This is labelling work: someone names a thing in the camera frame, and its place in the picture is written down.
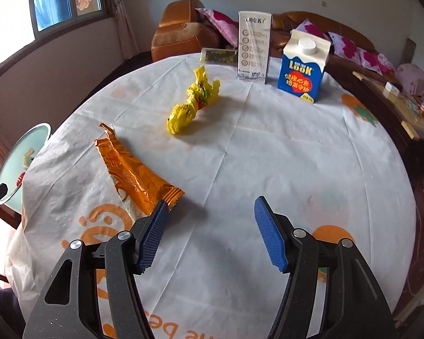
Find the mint green trash bin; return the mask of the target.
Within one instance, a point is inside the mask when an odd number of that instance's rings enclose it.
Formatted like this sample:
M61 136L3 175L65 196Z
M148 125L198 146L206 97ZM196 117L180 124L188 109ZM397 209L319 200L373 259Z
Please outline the mint green trash bin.
M22 172L26 172L39 151L51 136L49 123L40 123L25 132L14 144L0 168L0 184L6 184L7 195L1 199L14 212L21 213L22 185L17 188L16 180Z

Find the red corrugated strip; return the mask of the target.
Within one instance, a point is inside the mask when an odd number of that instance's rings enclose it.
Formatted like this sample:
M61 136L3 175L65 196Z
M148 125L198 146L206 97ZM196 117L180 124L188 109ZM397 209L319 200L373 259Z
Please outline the red corrugated strip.
M16 187L19 188L23 182L23 178L25 176L25 172L22 172L16 180Z

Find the wooden chair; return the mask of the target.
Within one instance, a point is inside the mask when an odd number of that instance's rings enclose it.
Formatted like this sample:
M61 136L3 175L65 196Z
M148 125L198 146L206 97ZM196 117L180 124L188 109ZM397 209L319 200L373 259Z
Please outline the wooden chair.
M0 206L0 313L15 331L22 331L25 321L6 273L9 245L20 223L18 217L8 207Z

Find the pink right curtain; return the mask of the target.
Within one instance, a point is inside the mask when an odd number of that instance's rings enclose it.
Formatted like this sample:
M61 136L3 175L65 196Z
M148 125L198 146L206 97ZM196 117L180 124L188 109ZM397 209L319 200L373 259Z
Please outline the pink right curtain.
M125 60L129 60L140 53L139 47L135 39L135 34L133 32L131 23L129 21L124 0L112 1L122 56Z

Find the dark seaweed snack packet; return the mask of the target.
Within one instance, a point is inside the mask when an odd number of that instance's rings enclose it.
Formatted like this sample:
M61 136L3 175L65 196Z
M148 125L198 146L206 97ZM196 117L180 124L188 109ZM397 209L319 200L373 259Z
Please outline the dark seaweed snack packet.
M200 55L200 62L236 66L238 65L238 51L203 47Z

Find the orange leather chaise sofa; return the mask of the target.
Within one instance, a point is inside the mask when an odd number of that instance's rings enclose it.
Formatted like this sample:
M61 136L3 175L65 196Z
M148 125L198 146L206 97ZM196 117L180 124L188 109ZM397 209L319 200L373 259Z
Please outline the orange leather chaise sofa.
M198 53L203 47L235 49L196 8L205 7L200 0L179 0L166 7L152 38L153 61Z

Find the pink bundle on sofa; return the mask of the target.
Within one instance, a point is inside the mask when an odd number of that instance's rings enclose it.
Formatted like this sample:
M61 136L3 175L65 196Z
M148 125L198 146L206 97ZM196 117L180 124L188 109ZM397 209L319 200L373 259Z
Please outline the pink bundle on sofa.
M403 90L412 96L424 96L424 71L415 64L401 64L395 77Z

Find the pink white cushion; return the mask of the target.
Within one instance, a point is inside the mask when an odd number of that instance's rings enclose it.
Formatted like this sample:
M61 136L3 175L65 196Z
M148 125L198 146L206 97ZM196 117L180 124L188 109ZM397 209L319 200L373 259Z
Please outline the pink white cushion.
M352 40L330 31L328 35L332 40L336 56L350 60L357 65L361 64L358 48Z
M380 75L394 75L394 65L383 54L374 54L362 48L358 48L358 54L363 68Z
M308 18L291 31L301 31L332 42L330 37L326 33L324 33L317 25L313 24Z

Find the pink pillow on chaise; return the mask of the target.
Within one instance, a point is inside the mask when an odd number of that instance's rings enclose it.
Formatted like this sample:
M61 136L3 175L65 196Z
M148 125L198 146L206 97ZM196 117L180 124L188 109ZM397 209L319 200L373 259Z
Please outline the pink pillow on chaise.
M223 38L232 46L239 43L239 23L224 13L208 8L196 8L220 32Z

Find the blue Look milk carton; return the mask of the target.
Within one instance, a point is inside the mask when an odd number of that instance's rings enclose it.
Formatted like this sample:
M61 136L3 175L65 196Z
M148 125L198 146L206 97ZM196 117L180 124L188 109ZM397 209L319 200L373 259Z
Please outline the blue Look milk carton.
M296 29L283 48L277 87L314 103L322 84L331 42Z

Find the white tall milk carton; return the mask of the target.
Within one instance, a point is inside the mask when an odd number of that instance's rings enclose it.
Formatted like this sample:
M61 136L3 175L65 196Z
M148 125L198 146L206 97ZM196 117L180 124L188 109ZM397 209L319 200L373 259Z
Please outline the white tall milk carton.
M266 83L272 15L239 12L237 77L243 81Z

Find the pink white cushion middle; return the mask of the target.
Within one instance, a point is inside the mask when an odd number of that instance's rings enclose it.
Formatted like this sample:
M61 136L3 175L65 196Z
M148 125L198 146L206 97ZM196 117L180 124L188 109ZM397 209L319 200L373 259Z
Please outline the pink white cushion middle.
M358 48L352 40L330 31L328 35L332 40L336 56L350 60L357 65L361 64Z

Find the brown leather long sofa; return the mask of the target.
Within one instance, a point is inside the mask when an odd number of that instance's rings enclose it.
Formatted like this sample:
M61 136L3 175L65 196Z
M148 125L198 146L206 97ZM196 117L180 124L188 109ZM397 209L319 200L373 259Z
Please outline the brown leather long sofa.
M273 57L282 56L293 31L329 42L328 69L359 72L380 83L389 82L402 88L391 62L368 38L349 26L311 12L284 12L272 17L270 54Z

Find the pink white cushion left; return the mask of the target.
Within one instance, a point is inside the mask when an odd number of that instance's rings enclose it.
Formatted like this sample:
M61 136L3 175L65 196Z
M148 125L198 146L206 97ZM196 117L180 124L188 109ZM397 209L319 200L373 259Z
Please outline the pink white cushion left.
M317 25L313 24L308 18L291 31L301 31L332 42L330 37L326 33L324 33Z

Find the window with grey frame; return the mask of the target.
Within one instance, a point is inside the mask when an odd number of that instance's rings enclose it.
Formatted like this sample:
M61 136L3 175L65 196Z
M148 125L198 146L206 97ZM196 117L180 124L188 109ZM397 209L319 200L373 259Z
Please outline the window with grey frame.
M0 0L0 77L61 35L112 15L109 0Z

